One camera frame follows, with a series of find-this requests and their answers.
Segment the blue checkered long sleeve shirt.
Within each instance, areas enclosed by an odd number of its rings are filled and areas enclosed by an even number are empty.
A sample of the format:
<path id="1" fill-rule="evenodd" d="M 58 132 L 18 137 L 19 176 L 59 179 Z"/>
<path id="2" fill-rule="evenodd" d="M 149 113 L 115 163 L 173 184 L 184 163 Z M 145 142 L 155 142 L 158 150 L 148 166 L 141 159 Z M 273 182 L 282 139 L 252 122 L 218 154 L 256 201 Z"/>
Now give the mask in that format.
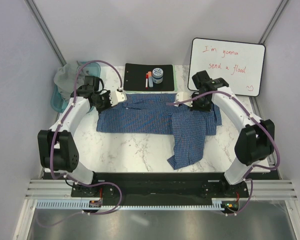
<path id="1" fill-rule="evenodd" d="M 127 100 L 98 115 L 96 130 L 112 134 L 172 135 L 174 154 L 167 162 L 178 170 L 199 162 L 205 139 L 222 125 L 220 109 L 190 110 L 186 105 L 170 106 L 174 94 L 129 94 Z"/>

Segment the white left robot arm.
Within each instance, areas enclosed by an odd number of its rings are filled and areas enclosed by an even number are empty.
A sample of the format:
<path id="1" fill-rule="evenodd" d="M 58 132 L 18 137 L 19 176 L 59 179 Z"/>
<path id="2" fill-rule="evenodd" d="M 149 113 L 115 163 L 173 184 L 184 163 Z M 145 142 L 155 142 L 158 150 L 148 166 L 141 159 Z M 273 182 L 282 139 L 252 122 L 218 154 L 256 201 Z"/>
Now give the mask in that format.
<path id="1" fill-rule="evenodd" d="M 83 85 L 70 95 L 66 109 L 48 130 L 37 135 L 40 164 L 49 169 L 54 180 L 71 179 L 82 185 L 89 197 L 96 196 L 100 185 L 94 181 L 94 172 L 80 162 L 74 134 L 83 117 L 92 108 L 106 110 L 111 107 L 110 91 L 96 76 L 86 76 Z"/>

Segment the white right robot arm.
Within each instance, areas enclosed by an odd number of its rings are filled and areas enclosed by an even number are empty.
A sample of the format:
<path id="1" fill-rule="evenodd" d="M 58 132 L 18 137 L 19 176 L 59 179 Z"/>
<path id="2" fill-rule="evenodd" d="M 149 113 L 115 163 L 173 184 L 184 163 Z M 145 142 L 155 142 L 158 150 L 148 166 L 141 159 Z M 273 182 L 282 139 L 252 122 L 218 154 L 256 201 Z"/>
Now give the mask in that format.
<path id="1" fill-rule="evenodd" d="M 237 191 L 236 184 L 246 179 L 253 168 L 275 169 L 260 164 L 276 150 L 273 146 L 275 125 L 270 119 L 263 120 L 248 111 L 223 78 L 212 79 L 203 70 L 194 74 L 192 80 L 198 89 L 198 93 L 192 95 L 192 108 L 208 110 L 212 105 L 218 106 L 239 133 L 234 146 L 235 159 L 219 184 L 220 193 L 230 197 Z"/>

